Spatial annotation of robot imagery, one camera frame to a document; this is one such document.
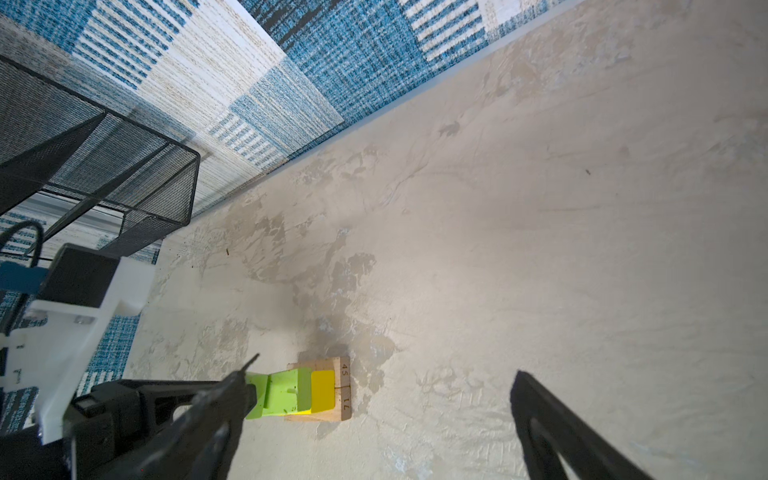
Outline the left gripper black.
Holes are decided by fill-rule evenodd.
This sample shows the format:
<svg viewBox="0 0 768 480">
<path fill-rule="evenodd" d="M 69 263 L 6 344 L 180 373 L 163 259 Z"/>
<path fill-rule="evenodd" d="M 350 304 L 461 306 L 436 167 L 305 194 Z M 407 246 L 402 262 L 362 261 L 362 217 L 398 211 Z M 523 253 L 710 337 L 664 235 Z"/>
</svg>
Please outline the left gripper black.
<svg viewBox="0 0 768 480">
<path fill-rule="evenodd" d="M 225 479 L 247 413 L 245 374 L 219 382 L 118 380 L 72 400 L 60 440 L 1 439 L 4 479 Z"/>
</svg>

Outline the yellow cube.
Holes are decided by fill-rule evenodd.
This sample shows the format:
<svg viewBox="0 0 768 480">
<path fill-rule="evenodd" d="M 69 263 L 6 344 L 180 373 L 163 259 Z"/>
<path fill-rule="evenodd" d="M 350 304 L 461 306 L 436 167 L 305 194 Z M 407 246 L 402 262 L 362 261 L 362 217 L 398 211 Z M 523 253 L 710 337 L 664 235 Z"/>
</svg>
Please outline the yellow cube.
<svg viewBox="0 0 768 480">
<path fill-rule="evenodd" d="M 336 403 L 335 372 L 315 370 L 311 373 L 311 414 L 331 411 Z"/>
</svg>

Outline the long green block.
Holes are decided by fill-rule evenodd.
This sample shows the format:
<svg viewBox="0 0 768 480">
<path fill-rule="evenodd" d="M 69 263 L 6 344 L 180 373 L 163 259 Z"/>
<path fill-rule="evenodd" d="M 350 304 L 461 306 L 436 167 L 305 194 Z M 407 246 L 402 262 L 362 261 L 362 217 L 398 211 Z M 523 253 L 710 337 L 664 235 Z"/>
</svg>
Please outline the long green block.
<svg viewBox="0 0 768 480">
<path fill-rule="evenodd" d="M 268 376 L 263 416 L 288 416 L 309 411 L 312 403 L 312 370 L 307 367 Z"/>
</svg>

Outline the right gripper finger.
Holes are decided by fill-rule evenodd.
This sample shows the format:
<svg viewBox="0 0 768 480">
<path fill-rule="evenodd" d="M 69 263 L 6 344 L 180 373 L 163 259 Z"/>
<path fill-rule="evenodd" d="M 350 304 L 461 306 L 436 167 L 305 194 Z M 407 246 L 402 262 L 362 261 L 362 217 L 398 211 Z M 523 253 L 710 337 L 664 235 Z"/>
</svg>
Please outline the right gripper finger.
<svg viewBox="0 0 768 480">
<path fill-rule="evenodd" d="M 510 407 L 531 479 L 647 479 L 580 417 L 525 371 L 516 373 Z"/>
</svg>

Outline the small green block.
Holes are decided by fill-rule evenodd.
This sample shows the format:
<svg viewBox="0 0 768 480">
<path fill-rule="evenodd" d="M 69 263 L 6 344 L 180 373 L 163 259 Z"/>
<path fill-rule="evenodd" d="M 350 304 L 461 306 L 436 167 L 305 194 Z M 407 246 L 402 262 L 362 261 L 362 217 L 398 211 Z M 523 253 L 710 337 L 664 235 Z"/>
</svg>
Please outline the small green block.
<svg viewBox="0 0 768 480">
<path fill-rule="evenodd" d="M 246 420 L 256 420 L 263 416 L 265 407 L 269 376 L 267 374 L 250 373 L 245 374 L 246 383 Z"/>
</svg>

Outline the natural wood block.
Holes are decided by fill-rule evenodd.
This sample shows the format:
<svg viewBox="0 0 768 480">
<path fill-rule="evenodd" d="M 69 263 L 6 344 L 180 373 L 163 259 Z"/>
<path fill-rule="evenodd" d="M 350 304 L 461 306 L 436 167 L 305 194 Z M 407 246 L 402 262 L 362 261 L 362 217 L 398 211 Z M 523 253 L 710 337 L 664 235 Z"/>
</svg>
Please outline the natural wood block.
<svg viewBox="0 0 768 480">
<path fill-rule="evenodd" d="M 288 369 L 307 367 L 315 370 L 333 370 L 335 372 L 336 385 L 336 403 L 331 411 L 311 414 L 310 410 L 295 415 L 285 417 L 286 421 L 293 422 L 330 422 L 338 423 L 349 420 L 352 415 L 352 391 L 351 391 L 351 373 L 350 357 L 339 356 L 320 360 L 290 363 Z"/>
</svg>

